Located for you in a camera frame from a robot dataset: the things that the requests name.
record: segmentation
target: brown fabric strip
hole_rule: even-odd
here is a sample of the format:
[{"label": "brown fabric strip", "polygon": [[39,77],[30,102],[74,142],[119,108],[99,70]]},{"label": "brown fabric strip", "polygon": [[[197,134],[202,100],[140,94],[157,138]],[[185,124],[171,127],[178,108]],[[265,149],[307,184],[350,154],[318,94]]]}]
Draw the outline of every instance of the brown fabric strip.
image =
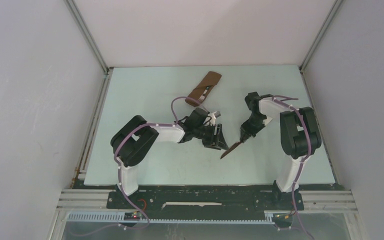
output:
[{"label": "brown fabric strip", "polygon": [[[211,90],[213,90],[214,86],[217,85],[222,78],[220,73],[215,71],[209,71],[206,76],[202,79],[202,81],[192,90],[192,92],[188,95],[188,97],[193,98],[198,101],[198,99],[203,95],[205,89],[210,86],[208,91],[205,93],[205,98],[201,102],[203,103],[207,96],[210,94]],[[197,107],[198,104],[194,101],[186,99],[185,102],[191,106]]]}]

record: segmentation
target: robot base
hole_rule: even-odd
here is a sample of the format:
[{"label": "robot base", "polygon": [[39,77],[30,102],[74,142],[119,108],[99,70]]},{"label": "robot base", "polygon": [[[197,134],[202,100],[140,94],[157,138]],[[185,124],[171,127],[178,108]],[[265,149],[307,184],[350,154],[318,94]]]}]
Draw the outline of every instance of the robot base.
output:
[{"label": "robot base", "polygon": [[282,192],[278,184],[276,183],[276,180],[273,182],[272,188],[271,188],[271,193],[272,193],[272,201],[274,204],[281,204],[281,203],[291,203],[292,202],[292,194],[295,195],[295,201],[302,200],[301,194],[298,192],[298,189],[295,189],[295,191],[290,191],[290,192]]}]

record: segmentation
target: light blue tabletop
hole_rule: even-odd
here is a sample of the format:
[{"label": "light blue tabletop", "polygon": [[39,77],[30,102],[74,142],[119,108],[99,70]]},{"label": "light blue tabletop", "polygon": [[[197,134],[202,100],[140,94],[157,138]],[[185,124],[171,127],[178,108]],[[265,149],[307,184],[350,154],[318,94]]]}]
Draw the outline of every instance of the light blue tabletop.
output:
[{"label": "light blue tabletop", "polygon": [[[231,146],[239,140],[240,126],[249,118],[244,101],[250,92],[299,98],[296,107],[310,106],[296,65],[176,66],[115,68],[100,116],[85,185],[115,185],[117,164],[110,140],[133,116],[151,123],[172,123],[172,99],[187,96],[208,71],[222,75],[203,105],[220,111],[217,123]],[[179,118],[193,107],[180,99],[174,104]],[[138,165],[140,185],[250,185],[272,184],[283,161],[280,126],[272,121],[225,158],[222,151],[204,148],[201,141],[155,143]],[[324,146],[316,150],[303,170],[301,184],[330,184],[334,176]]]}]

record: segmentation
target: purple cable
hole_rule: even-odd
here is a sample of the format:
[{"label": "purple cable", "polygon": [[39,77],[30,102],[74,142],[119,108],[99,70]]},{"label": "purple cable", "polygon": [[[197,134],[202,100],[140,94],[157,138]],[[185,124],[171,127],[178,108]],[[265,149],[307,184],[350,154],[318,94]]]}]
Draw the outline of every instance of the purple cable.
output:
[{"label": "purple cable", "polygon": [[196,104],[198,104],[198,106],[200,106],[202,109],[204,109],[205,111],[208,112],[208,110],[207,110],[204,106],[201,105],[201,102],[199,102],[199,101],[193,99],[192,97],[189,97],[189,96],[178,96],[178,97],[176,97],[175,99],[173,99],[173,101],[171,101],[171,112],[173,113],[174,118],[176,119],[176,121],[174,122],[175,124],[178,123],[179,119],[178,119],[178,116],[177,116],[176,113],[175,113],[175,109],[173,108],[173,103],[174,103],[176,100],[178,100],[178,99],[189,99],[189,100],[191,100],[192,102],[195,102]]},{"label": "purple cable", "polygon": [[[139,125],[138,127],[136,127],[135,129],[133,129],[133,131],[131,131],[124,139],[123,141],[121,141],[120,145],[118,145],[117,149],[115,150],[115,153],[114,153],[114,161],[118,164],[118,189],[120,189],[120,192],[123,194],[124,198],[126,199],[126,201],[132,206],[134,207],[136,210],[138,210],[145,218],[146,218],[146,225],[145,226],[140,226],[140,227],[131,227],[131,226],[126,226],[126,225],[123,225],[125,228],[127,229],[144,229],[146,227],[148,227],[150,225],[150,218],[148,217],[148,215],[138,206],[136,206],[136,204],[134,204],[130,199],[129,199],[129,196],[127,196],[127,194],[125,193],[125,191],[123,190],[123,187],[121,185],[122,183],[122,167],[123,167],[123,162],[122,161],[119,161],[117,159],[117,156],[119,155],[119,152],[120,150],[122,149],[123,145],[127,142],[127,140],[133,136],[133,134],[135,134],[137,131],[139,131],[140,129],[144,128],[144,127],[150,127],[150,126],[156,126],[157,123],[145,123],[145,124],[142,124],[142,125]],[[159,126],[164,126],[164,127],[171,127],[173,126],[173,124],[168,124],[168,123],[158,123]]]},{"label": "purple cable", "polygon": [[[195,103],[197,103],[198,105],[201,105],[201,103],[191,97],[188,97],[188,96],[178,96],[176,97],[175,99],[173,99],[173,101],[171,101],[171,112],[173,113],[174,115],[174,118],[175,118],[175,124],[178,123],[179,119],[178,117],[176,116],[175,114],[175,110],[173,108],[173,103],[178,100],[178,99],[189,99],[191,101],[194,101]],[[135,129],[133,129],[133,131],[131,131],[121,142],[120,142],[120,145],[118,145],[117,149],[115,150],[114,152],[114,161],[118,164],[118,189],[120,189],[120,192],[123,194],[124,198],[126,199],[126,201],[132,206],[134,207],[136,210],[138,210],[145,218],[146,218],[146,225],[145,226],[141,226],[141,227],[130,227],[130,226],[125,226],[123,225],[125,228],[128,228],[128,229],[144,229],[146,227],[148,227],[150,225],[150,218],[148,217],[148,215],[142,210],[140,209],[137,205],[135,205],[130,199],[129,199],[129,196],[127,196],[127,194],[125,193],[125,191],[123,190],[123,187],[121,185],[122,183],[122,166],[123,166],[123,162],[122,161],[119,161],[117,159],[117,156],[119,155],[119,152],[120,150],[122,149],[123,145],[127,142],[127,140],[133,136],[133,134],[135,134],[137,131],[139,131],[140,129],[144,128],[144,127],[150,127],[150,126],[156,126],[156,125],[159,125],[159,126],[163,126],[163,127],[171,127],[173,126],[173,124],[170,124],[170,123],[145,123],[145,124],[142,124],[142,125],[139,125],[138,127],[136,127]]]},{"label": "purple cable", "polygon": [[298,182],[298,179],[300,179],[301,172],[303,171],[304,163],[310,157],[311,151],[312,151],[309,131],[308,131],[307,127],[306,127],[306,124],[304,122],[303,116],[300,114],[300,112],[295,107],[293,107],[292,105],[284,103],[281,100],[277,100],[276,97],[277,98],[284,98],[285,100],[295,100],[297,98],[285,97],[285,96],[282,96],[282,95],[275,95],[275,96],[271,97],[271,100],[273,100],[273,102],[275,102],[277,104],[280,104],[280,105],[282,105],[282,106],[284,106],[284,107],[294,111],[296,113],[296,115],[298,116],[299,121],[301,122],[302,128],[304,129],[305,138],[307,140],[308,153],[307,153],[307,155],[303,159],[301,159],[301,161],[299,163],[298,172],[296,173],[296,177],[295,177],[295,179],[293,180],[293,183],[292,183],[292,204],[293,204],[293,208],[294,208],[294,210],[296,212],[296,218],[298,218],[298,222],[299,222],[299,225],[301,226],[302,230],[307,235],[307,237],[309,237],[310,239],[314,240],[315,239],[314,236],[311,235],[311,233],[309,233],[306,230],[306,228],[304,227],[303,221],[301,220],[300,214],[298,213],[297,203],[295,202],[295,194],[294,194],[295,186],[296,186],[296,184]]}]

